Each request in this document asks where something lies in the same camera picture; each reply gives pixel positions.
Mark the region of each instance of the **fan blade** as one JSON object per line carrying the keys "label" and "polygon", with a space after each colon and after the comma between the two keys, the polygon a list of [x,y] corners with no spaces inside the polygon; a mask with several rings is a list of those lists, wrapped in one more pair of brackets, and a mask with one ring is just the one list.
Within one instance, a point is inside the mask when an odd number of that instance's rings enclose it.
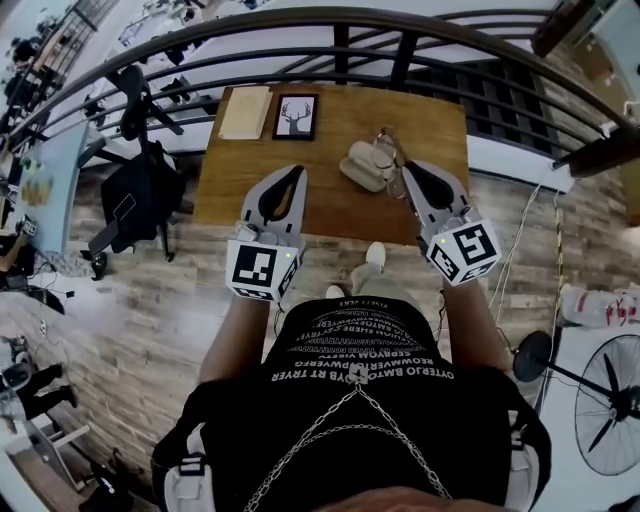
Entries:
{"label": "fan blade", "polygon": [[602,440],[602,438],[604,437],[604,435],[607,433],[607,430],[609,430],[609,427],[611,426],[611,424],[613,423],[613,418],[610,418],[605,424],[604,427],[602,427],[600,429],[600,432],[598,432],[598,435],[596,436],[596,438],[593,440],[593,443],[591,443],[591,446],[589,446],[589,453],[591,453],[591,451],[598,446],[598,443]]}
{"label": "fan blade", "polygon": [[609,361],[609,356],[607,354],[604,355],[604,365],[607,367],[607,375],[609,376],[609,384],[611,384],[611,391],[617,393],[620,391],[620,387],[618,386],[618,379],[616,379],[616,372],[613,371],[613,365],[611,361]]}

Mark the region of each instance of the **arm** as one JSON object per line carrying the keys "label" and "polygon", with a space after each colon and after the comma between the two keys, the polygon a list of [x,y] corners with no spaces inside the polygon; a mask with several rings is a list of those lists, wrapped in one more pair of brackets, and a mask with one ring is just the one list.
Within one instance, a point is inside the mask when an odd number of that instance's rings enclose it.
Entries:
{"label": "arm", "polygon": [[445,282],[444,298],[453,363],[467,370],[493,366],[503,372],[509,371],[504,340],[478,282],[473,280],[455,287]]}
{"label": "arm", "polygon": [[25,245],[29,243],[29,239],[25,235],[20,235],[13,247],[5,256],[0,256],[0,272],[9,272],[9,269],[13,267],[13,264],[18,258],[18,253]]}
{"label": "arm", "polygon": [[198,380],[238,378],[260,366],[268,320],[268,302],[234,296]]}

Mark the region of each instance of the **white shoe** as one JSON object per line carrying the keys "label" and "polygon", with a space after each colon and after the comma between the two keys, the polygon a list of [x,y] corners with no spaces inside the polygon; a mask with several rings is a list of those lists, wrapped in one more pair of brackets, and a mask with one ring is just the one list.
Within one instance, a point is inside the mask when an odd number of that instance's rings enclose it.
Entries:
{"label": "white shoe", "polygon": [[327,288],[327,292],[324,294],[327,299],[341,299],[344,297],[344,292],[337,284],[332,284]]}
{"label": "white shoe", "polygon": [[367,263],[380,265],[380,272],[384,270],[387,261],[387,251],[382,242],[373,242],[367,250]]}

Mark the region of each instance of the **fan stand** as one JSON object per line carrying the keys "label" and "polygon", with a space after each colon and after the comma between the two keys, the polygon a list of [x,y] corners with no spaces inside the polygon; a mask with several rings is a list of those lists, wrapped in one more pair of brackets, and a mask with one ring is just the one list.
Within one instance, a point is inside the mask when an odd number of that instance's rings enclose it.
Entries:
{"label": "fan stand", "polygon": [[551,362],[553,354],[551,336],[544,331],[534,331],[529,334],[515,352],[513,359],[513,373],[521,382],[532,382],[540,377],[546,369],[561,373],[565,377],[583,384],[598,393],[611,398],[610,389],[603,388],[587,379],[582,378]]}
{"label": "fan stand", "polygon": [[522,340],[515,352],[513,359],[515,378],[521,382],[532,382],[546,369],[551,369],[605,396],[611,403],[611,417],[615,421],[623,421],[629,415],[635,417],[638,414],[635,406],[640,399],[640,389],[635,386],[625,389],[607,389],[552,363],[552,355],[551,337],[544,331],[532,332]]}

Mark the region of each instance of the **notebook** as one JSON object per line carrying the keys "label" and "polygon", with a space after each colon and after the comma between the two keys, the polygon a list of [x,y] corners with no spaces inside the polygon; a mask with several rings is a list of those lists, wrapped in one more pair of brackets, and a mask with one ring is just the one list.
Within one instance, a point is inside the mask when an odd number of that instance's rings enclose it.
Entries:
{"label": "notebook", "polygon": [[269,87],[236,87],[220,126],[221,139],[259,139],[273,93]]}

